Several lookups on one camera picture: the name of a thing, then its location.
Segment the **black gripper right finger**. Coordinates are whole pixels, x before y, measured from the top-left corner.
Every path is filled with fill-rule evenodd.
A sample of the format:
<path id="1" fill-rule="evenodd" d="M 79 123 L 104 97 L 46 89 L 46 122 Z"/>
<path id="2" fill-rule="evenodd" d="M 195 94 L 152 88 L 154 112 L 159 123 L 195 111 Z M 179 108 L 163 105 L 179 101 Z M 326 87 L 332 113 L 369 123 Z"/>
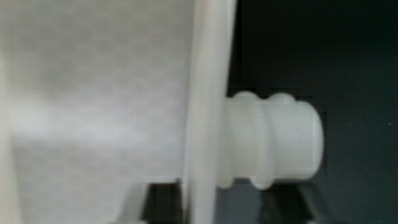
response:
<path id="1" fill-rule="evenodd" d="M 307 224 L 312 214 L 294 184 L 277 184 L 261 192 L 259 224 Z"/>

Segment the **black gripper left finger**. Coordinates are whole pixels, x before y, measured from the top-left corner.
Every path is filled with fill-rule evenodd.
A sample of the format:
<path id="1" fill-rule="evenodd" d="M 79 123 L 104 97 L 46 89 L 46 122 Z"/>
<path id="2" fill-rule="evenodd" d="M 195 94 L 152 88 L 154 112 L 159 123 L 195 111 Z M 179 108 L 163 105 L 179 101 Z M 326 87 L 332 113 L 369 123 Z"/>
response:
<path id="1" fill-rule="evenodd" d="M 182 224 L 181 188 L 177 183 L 149 185 L 140 220 L 147 224 Z"/>

